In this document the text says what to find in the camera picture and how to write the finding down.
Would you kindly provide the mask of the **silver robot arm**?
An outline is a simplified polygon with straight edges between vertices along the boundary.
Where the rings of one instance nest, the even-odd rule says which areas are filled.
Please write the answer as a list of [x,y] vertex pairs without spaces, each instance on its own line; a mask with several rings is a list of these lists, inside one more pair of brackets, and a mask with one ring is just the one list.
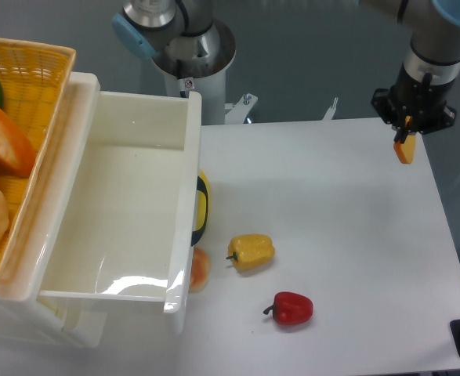
[[411,29],[395,83],[376,89],[371,104],[395,130],[395,142],[451,127],[456,109],[447,95],[460,73],[460,1],[365,1]]

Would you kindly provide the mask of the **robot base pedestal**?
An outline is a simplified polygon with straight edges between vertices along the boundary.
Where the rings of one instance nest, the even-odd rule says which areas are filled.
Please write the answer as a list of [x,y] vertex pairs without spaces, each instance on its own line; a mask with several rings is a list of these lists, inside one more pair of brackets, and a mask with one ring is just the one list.
[[212,1],[123,1],[111,21],[120,43],[163,75],[167,96],[201,95],[201,123],[222,125],[233,32],[213,16]]

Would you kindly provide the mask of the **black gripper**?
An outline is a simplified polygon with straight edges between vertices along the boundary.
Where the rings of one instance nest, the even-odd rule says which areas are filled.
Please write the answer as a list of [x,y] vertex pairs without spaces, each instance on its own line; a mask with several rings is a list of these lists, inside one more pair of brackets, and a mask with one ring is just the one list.
[[376,89],[371,105],[382,119],[395,130],[393,141],[404,143],[407,137],[407,116],[412,116],[411,132],[423,135],[450,128],[455,124],[457,111],[447,105],[447,94],[452,82],[433,84],[430,73],[415,80],[401,70],[393,86]]

